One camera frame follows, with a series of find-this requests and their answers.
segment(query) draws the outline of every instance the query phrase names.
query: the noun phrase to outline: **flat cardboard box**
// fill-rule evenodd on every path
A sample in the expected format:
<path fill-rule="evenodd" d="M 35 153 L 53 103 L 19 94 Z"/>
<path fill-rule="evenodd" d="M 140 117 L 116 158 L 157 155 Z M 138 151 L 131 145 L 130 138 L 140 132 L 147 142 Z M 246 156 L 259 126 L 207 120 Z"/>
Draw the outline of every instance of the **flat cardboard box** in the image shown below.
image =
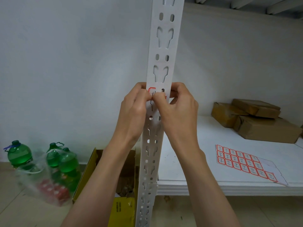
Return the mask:
<path fill-rule="evenodd" d="M 280 107 L 260 100 L 233 99 L 232 105 L 246 111 L 248 114 L 264 118 L 279 117 Z"/>
<path fill-rule="evenodd" d="M 78 187 L 73 195 L 72 202 L 73 204 L 77 200 L 81 191 L 88 182 L 90 176 L 96 168 L 99 160 L 101 159 L 103 150 L 93 150 L 93 153 L 89 159 L 89 162 L 86 165 L 84 173 L 81 177 L 81 180 L 78 184 Z M 118 185 L 117 193 L 121 193 L 125 184 L 133 183 L 132 188 L 134 188 L 133 193 L 128 194 L 127 197 L 116 197 L 114 198 L 114 203 L 112 206 L 111 215 L 108 222 L 108 227 L 116 226 L 126 226 L 133 227 L 135 220 L 135 211 L 137 205 L 137 192 L 138 186 L 135 186 L 138 180 L 138 169 L 135 170 L 135 155 L 136 151 L 131 150 L 127 156 L 127 159 L 121 170 Z"/>
<path fill-rule="evenodd" d="M 302 128 L 285 119 L 252 116 L 239 116 L 234 130 L 245 139 L 278 143 L 295 143 L 302 133 Z"/>
<path fill-rule="evenodd" d="M 223 127 L 233 128 L 239 115 L 247 116 L 248 113 L 231 105 L 230 103 L 214 102 L 211 116 Z"/>

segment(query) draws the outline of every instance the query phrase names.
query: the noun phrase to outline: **white perforated metal upright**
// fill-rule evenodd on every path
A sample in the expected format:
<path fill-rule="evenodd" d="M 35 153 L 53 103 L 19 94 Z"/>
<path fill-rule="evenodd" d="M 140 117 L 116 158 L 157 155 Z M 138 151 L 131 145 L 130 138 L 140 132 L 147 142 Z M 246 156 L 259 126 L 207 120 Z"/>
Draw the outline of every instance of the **white perforated metal upright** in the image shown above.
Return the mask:
<path fill-rule="evenodd" d="M 172 84 L 184 0 L 153 0 L 146 89 L 150 94 L 165 92 Z M 157 193 L 163 127 L 155 104 L 146 103 L 143 129 L 136 227 L 148 227 Z"/>

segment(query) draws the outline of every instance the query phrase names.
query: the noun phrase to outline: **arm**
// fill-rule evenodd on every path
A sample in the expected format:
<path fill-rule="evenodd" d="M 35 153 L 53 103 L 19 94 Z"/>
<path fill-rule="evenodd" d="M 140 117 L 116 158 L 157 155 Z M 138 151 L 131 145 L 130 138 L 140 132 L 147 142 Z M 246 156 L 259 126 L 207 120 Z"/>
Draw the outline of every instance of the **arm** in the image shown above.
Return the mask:
<path fill-rule="evenodd" d="M 224 193 L 212 175 L 197 138 L 198 103 L 183 83 L 172 83 L 175 98 L 167 103 L 164 93 L 153 100 L 164 131 L 183 169 L 197 226 L 240 227 Z"/>
<path fill-rule="evenodd" d="M 114 135 L 62 227 L 107 227 L 118 178 L 130 149 L 140 137 L 151 96 L 137 83 L 121 103 Z"/>

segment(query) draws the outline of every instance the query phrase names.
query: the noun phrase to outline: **person's left hand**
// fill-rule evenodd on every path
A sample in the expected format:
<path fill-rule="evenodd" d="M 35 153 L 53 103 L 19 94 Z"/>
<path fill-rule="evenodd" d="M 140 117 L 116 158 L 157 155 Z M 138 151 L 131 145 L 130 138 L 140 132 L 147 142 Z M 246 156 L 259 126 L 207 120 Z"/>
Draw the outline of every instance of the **person's left hand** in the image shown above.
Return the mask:
<path fill-rule="evenodd" d="M 138 141 L 144 127 L 146 102 L 152 96 L 146 90 L 146 82 L 137 83 L 121 103 L 117 126 L 111 142 L 130 150 Z"/>

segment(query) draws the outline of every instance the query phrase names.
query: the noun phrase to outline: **forearm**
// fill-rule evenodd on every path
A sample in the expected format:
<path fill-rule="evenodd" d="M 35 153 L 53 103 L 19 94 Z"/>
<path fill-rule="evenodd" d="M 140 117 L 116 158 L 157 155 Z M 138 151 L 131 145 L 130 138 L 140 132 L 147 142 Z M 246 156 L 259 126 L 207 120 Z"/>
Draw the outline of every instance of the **forearm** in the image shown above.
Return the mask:
<path fill-rule="evenodd" d="M 111 142 L 61 226 L 108 225 L 118 178 L 127 157 L 123 145 Z"/>
<path fill-rule="evenodd" d="M 187 181 L 197 226 L 240 226 L 207 165 L 205 154 L 200 149 L 176 153 Z"/>

